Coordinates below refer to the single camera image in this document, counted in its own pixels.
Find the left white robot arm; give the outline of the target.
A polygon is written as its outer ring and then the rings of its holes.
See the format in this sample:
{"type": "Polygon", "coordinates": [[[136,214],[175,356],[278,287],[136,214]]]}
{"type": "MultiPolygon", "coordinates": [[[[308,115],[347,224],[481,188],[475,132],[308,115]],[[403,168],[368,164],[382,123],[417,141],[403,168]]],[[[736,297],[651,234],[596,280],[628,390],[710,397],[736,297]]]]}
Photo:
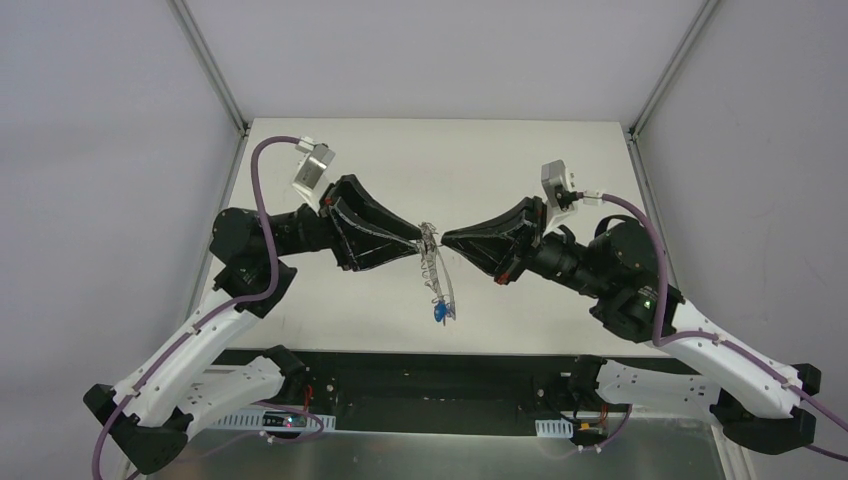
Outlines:
{"type": "Polygon", "coordinates": [[[199,377],[281,301],[297,273],[284,256],[328,250],[341,269],[365,271],[415,255],[421,240],[419,227],[374,200],[353,175],[330,184],[315,204],[289,213],[221,211],[210,250],[223,269],[200,306],[132,374],[86,392],[85,405],[103,427],[101,439],[115,442],[136,475],[149,475],[230,413],[273,398],[297,402],[306,368],[280,345],[215,381],[199,377]]]}

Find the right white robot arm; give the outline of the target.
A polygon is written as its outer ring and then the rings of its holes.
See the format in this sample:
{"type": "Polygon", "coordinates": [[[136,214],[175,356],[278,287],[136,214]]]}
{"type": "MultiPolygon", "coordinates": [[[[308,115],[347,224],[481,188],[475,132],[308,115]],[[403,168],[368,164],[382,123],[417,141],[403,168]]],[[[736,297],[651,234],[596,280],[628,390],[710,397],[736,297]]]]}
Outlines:
{"type": "Polygon", "coordinates": [[[566,227],[546,231],[545,211],[539,198],[526,198],[494,219],[445,233],[442,242],[500,285],[531,272],[593,299],[590,313],[607,331],[687,367],[674,374],[583,355],[566,382],[573,405],[675,413],[767,455],[813,445],[816,418],[802,404],[819,391],[816,367],[755,353],[709,320],[669,284],[638,219],[608,216],[584,245],[566,227]]]}

